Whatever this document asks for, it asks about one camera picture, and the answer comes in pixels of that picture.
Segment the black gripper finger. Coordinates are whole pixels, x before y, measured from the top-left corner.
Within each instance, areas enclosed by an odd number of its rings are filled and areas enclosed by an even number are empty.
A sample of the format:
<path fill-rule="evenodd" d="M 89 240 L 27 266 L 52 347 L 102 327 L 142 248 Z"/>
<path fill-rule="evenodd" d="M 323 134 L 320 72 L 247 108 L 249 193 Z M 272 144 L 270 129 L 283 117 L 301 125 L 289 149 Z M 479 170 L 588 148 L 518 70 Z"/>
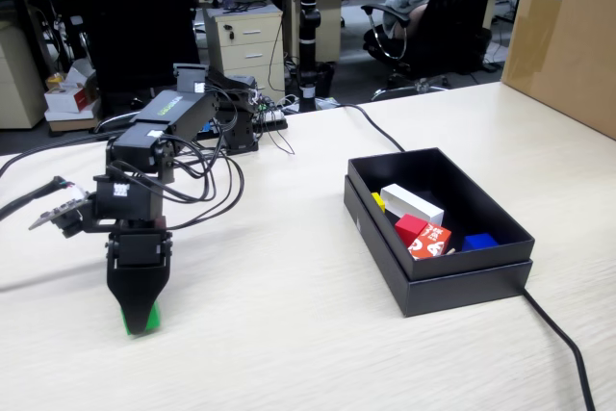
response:
<path fill-rule="evenodd" d="M 157 298 L 169 279 L 169 269 L 108 270 L 107 284 L 118 301 L 128 334 L 144 334 L 161 324 Z"/>

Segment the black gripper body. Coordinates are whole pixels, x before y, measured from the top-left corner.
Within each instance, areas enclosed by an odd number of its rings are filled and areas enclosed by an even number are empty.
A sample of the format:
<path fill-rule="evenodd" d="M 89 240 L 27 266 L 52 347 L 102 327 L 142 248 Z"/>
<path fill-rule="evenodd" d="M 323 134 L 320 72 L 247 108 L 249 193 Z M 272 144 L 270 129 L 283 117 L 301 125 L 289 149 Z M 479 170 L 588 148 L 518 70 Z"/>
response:
<path fill-rule="evenodd" d="M 165 218 L 121 220 L 109 234 L 109 270 L 121 268 L 162 268 L 172 255 L 172 234 Z"/>

